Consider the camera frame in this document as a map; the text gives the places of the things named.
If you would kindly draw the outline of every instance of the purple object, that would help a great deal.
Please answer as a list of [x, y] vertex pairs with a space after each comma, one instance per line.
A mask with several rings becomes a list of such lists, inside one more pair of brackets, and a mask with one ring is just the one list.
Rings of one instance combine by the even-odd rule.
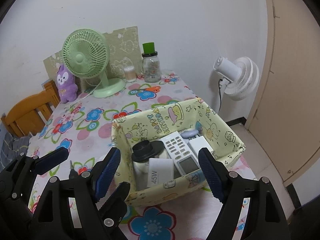
[[187, 139], [187, 138], [190, 138], [192, 136], [197, 135], [198, 133], [199, 133], [198, 130], [191, 130], [191, 131], [184, 131], [180, 135], [182, 138]]
[[76, 78], [64, 64], [61, 64], [59, 67], [57, 84], [61, 103], [65, 104], [76, 100], [78, 91]]

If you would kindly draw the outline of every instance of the door frame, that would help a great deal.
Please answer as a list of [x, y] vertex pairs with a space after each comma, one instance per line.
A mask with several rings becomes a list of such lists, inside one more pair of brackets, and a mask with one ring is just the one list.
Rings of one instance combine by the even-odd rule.
[[[258, 110], [264, 90], [266, 88], [267, 81], [269, 78], [270, 68], [272, 64], [273, 52], [274, 52], [275, 34], [276, 34], [276, 29], [275, 29], [276, 15], [274, 10], [274, 2], [273, 0], [266, 0], [266, 2], [267, 2], [267, 14], [268, 14], [268, 36], [267, 36], [266, 57], [265, 57], [256, 97], [254, 99], [252, 108], [247, 118], [247, 122], [244, 125], [244, 127], [247, 130], [249, 130], [250, 124], [253, 118], [255, 117], [255, 114]], [[288, 185], [293, 183], [297, 178], [303, 175], [319, 158], [320, 158], [320, 147], [299, 170], [297, 170], [291, 177], [289, 177], [287, 180], [284, 181], [284, 186], [287, 187]]]

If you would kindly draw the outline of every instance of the green cap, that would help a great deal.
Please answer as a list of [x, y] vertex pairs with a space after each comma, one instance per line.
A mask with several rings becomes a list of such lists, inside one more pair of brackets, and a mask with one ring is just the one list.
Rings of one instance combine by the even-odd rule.
[[155, 52], [155, 43], [154, 42], [143, 43], [142, 46], [143, 46], [144, 54], [152, 54]]

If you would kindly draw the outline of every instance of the beige door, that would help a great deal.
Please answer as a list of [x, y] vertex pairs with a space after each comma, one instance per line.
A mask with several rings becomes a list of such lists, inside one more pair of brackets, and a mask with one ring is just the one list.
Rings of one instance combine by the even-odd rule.
[[288, 185], [320, 153], [320, 27], [302, 0], [273, 2], [271, 68], [249, 131]]

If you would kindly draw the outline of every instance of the bolt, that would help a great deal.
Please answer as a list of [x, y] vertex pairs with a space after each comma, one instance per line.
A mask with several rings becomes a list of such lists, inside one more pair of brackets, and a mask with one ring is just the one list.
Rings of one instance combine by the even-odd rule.
[[269, 183], [270, 180], [267, 177], [262, 177], [261, 179], [264, 183]]
[[83, 178], [87, 178], [87, 177], [90, 176], [90, 172], [89, 172], [89, 171], [84, 171], [84, 172], [81, 173], [81, 176], [82, 176]]
[[238, 173], [236, 173], [235, 171], [230, 171], [229, 176], [232, 178], [236, 178], [236, 177], [238, 177]]
[[56, 181], [57, 181], [57, 177], [56, 177], [56, 176], [51, 177], [51, 178], [49, 179], [49, 182], [51, 182], [51, 183], [55, 183]]
[[114, 225], [114, 221], [111, 218], [106, 218], [103, 223], [106, 227], [111, 227]]

